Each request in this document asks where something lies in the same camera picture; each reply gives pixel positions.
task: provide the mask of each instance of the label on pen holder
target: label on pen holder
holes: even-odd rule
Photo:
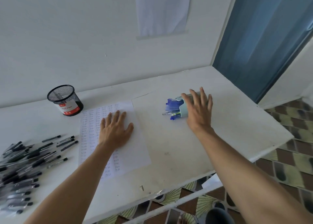
[[[70,100],[63,104],[55,104],[55,106],[65,115],[70,115],[80,110],[75,100]]]

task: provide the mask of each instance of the forearm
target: forearm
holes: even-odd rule
[[[308,223],[312,217],[277,182],[211,130],[198,134],[219,178],[248,223]]]
[[[111,148],[97,146],[24,224],[82,223],[112,152]]]

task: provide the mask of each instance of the white table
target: white table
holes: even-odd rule
[[[84,109],[132,99],[152,164],[100,184],[84,223],[93,223],[160,191],[174,189],[214,171],[209,158],[185,119],[171,121],[163,116],[168,98],[189,88],[203,86],[213,96],[212,125],[226,142],[246,158],[260,157],[292,138],[275,119],[243,92],[208,66],[177,74],[84,91],[78,97]],[[0,151],[18,141],[25,145],[59,134],[79,135],[80,115],[63,116],[48,100],[0,109]],[[69,161],[46,171],[34,192],[34,205],[14,218],[0,217],[0,223],[22,223],[38,204],[78,166],[78,146],[69,149]]]

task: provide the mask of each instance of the white wall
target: white wall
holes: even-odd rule
[[[298,54],[266,93],[259,106],[267,109],[313,93],[313,40]]]
[[[209,65],[230,2],[191,0],[187,33],[138,41],[135,0],[0,0],[0,107]]]

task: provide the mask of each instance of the paper sheet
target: paper sheet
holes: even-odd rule
[[[148,149],[131,100],[82,112],[79,164],[83,163],[91,155],[98,144],[101,119],[107,117],[110,112],[114,113],[116,110],[120,110],[121,113],[126,111],[125,128],[132,122],[135,129],[128,143],[124,147],[114,151],[104,169],[101,180],[123,175],[131,170],[151,164]]]
[[[139,35],[183,32],[190,0],[136,0]]]

